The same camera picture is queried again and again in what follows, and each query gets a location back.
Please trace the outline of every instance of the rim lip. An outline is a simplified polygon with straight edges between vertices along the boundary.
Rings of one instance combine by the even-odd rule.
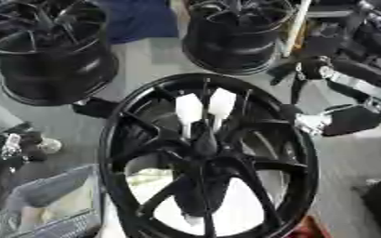
[[[270,58],[262,64],[259,64],[257,66],[253,66],[250,68],[241,67],[240,69],[237,69],[237,68],[225,69],[225,68],[216,67],[212,64],[209,64],[209,63],[203,61],[202,59],[197,59],[196,57],[194,57],[193,54],[191,54],[191,52],[189,51],[189,49],[187,47],[186,40],[182,40],[182,52],[185,54],[186,57],[188,57],[190,62],[192,62],[196,66],[201,67],[201,68],[206,69],[206,70],[211,71],[211,72],[215,72],[215,73],[228,74],[228,75],[240,75],[240,76],[247,76],[247,75],[251,75],[254,73],[260,73],[260,72],[264,72],[267,69],[269,69],[271,67],[271,65],[276,61],[276,59],[278,58],[278,54],[279,54],[279,49],[278,49],[278,46],[276,43],[273,43],[273,46],[271,46],[271,47],[273,47],[273,53],[271,54]]]
[[[123,197],[122,191],[120,190],[119,186],[117,183],[114,181],[112,175],[110,175],[108,167],[108,160],[111,157],[111,149],[112,149],[112,140],[113,136],[115,133],[115,129],[117,128],[116,122],[118,119],[118,113],[121,111],[123,108],[134,105],[137,101],[138,98],[143,95],[147,95],[149,91],[154,87],[154,86],[159,86],[162,84],[174,84],[172,82],[176,80],[180,80],[179,78],[182,76],[193,76],[193,77],[225,77],[228,78],[229,80],[238,80],[237,84],[239,85],[246,85],[250,86],[253,89],[256,89],[255,92],[261,92],[259,94],[259,99],[262,99],[263,101],[266,101],[269,106],[275,112],[277,112],[277,109],[282,105],[281,102],[279,102],[277,99],[275,99],[271,94],[267,93],[263,89],[251,85],[247,82],[244,82],[242,80],[224,76],[224,75],[218,75],[218,74],[211,74],[211,73],[183,73],[183,74],[175,74],[171,76],[167,76],[165,78],[153,81],[149,84],[146,84],[139,89],[135,90],[129,96],[127,96],[125,99],[123,99],[120,104],[115,108],[113,111],[112,115],[109,117],[109,119],[106,122],[106,125],[104,126],[104,129],[101,133],[100,141],[99,141],[99,149],[98,149],[98,159],[99,159],[99,171],[100,171],[100,177],[103,181],[104,186],[106,187],[107,193],[110,195],[112,198],[112,201],[114,202],[115,206],[117,207],[118,210],[118,215],[119,219],[120,215],[121,216],[131,216],[131,212],[128,211],[128,207],[126,204],[123,204],[121,200],[118,197]],[[272,233],[268,233],[267,236],[261,237],[261,238],[280,238],[284,237],[284,235],[288,234],[290,231],[292,231],[296,225],[302,220],[302,218],[307,214],[309,211],[311,204],[313,203],[314,197],[317,192],[318,188],[318,177],[319,177],[319,168],[318,168],[318,160],[316,156],[316,152],[312,143],[312,140],[310,137],[297,129],[294,129],[294,132],[296,134],[296,137],[299,140],[299,146],[304,150],[303,152],[305,153],[305,157],[307,157],[307,162],[308,162],[308,167],[312,167],[311,171],[312,173],[308,173],[308,177],[306,178],[306,181],[308,182],[310,189],[309,192],[304,194],[305,202],[303,203],[303,206],[298,208],[297,211],[297,216],[294,216],[293,218],[290,219],[290,221],[286,222],[286,224],[282,227],[280,227],[277,231],[273,231]],[[137,218],[137,217],[132,217],[131,222],[136,222],[136,225],[138,227],[138,232],[146,232],[150,234],[152,237],[166,237],[166,233],[164,231],[169,231],[170,234],[175,234],[174,237],[186,237],[186,238],[202,238],[204,236],[201,235],[195,235],[195,234],[190,234],[186,233],[184,231],[178,231],[167,224],[163,223],[162,221],[155,219],[152,221],[149,221],[147,219],[143,218]],[[155,222],[157,224],[157,227],[151,227],[151,222]],[[244,231],[242,233],[237,233],[233,235],[227,235],[227,236],[218,236],[221,238],[248,238],[248,237],[257,237],[260,238],[255,234],[258,232],[258,228],[261,226],[261,224],[257,225],[255,228],[252,230]]]
[[[15,51],[7,51],[7,50],[0,49],[0,56],[31,56],[31,55],[36,55],[36,54],[52,54],[53,55],[53,54],[59,54],[62,51],[69,51],[72,54],[72,53],[82,51],[85,48],[88,48],[88,47],[94,45],[96,42],[101,40],[100,36],[105,33],[105,31],[106,31],[105,29],[107,28],[109,19],[107,17],[107,14],[105,13],[105,11],[102,9],[102,7],[100,5],[98,5],[95,2],[89,1],[89,0],[85,0],[84,2],[96,7],[97,9],[99,9],[102,12],[102,14],[105,16],[105,20],[100,24],[97,31],[95,33],[89,35],[85,39],[83,39],[83,42],[80,42],[75,46],[51,48],[51,49],[40,50],[40,51],[15,52]],[[5,3],[0,4],[0,7],[11,5],[13,3],[14,3],[13,1],[5,2]]]
[[[99,91],[105,89],[110,82],[115,78],[115,75],[118,73],[118,67],[119,67],[119,60],[118,58],[111,53],[112,57],[112,65],[110,65],[110,69],[113,69],[111,72],[106,72],[108,74],[102,75],[101,81],[98,81],[96,84],[91,86],[88,90],[83,92],[82,94],[76,94],[72,95],[66,99],[56,99],[56,100],[49,100],[49,99],[30,99],[25,98],[22,95],[14,93],[6,84],[6,78],[3,76],[0,80],[1,88],[3,89],[3,92],[9,96],[11,99],[22,103],[26,105],[31,106],[39,106],[39,107],[55,107],[55,106],[63,106],[75,103],[76,101],[82,100],[82,99],[88,99],[94,94],[99,93]]]

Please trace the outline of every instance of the sneaker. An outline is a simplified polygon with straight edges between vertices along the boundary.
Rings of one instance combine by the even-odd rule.
[[[60,152],[63,145],[57,139],[43,138],[42,143],[40,143],[38,147],[45,154],[54,154]]]

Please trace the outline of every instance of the concrete floor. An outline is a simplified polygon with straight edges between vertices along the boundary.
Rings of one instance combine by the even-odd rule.
[[[113,50],[120,59],[120,72],[113,83],[99,93],[99,97],[104,99],[120,100],[133,89],[163,76],[203,71],[185,58],[178,39],[143,40],[115,46]],[[264,74],[243,77],[243,80],[288,102],[288,83],[271,87],[269,76]],[[307,112],[318,112],[329,105],[346,102],[348,99],[316,84],[307,88],[300,105]],[[61,155],[52,157],[44,165],[26,166],[22,174],[47,177],[96,161],[102,120],[75,114],[69,106],[42,108],[22,105],[5,96],[1,88],[0,104],[65,144]],[[316,148],[322,174],[320,191],[311,212],[335,238],[381,237],[359,195],[350,188],[359,178],[381,174],[381,127],[354,136],[317,139]]]

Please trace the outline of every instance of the metal bracket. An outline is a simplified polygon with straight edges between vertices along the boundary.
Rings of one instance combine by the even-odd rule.
[[[312,137],[320,136],[326,126],[332,123],[331,115],[318,114],[318,115],[305,115],[297,114],[295,119],[295,126],[300,130],[308,133]]]

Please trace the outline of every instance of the white pipe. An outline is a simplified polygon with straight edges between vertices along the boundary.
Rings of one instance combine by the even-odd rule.
[[[303,22],[305,22],[311,4],[312,0],[303,0],[300,4],[292,28],[289,31],[289,37],[287,38],[285,50],[283,52],[283,56],[286,58],[292,53],[297,36],[299,35],[300,29],[302,29]]]

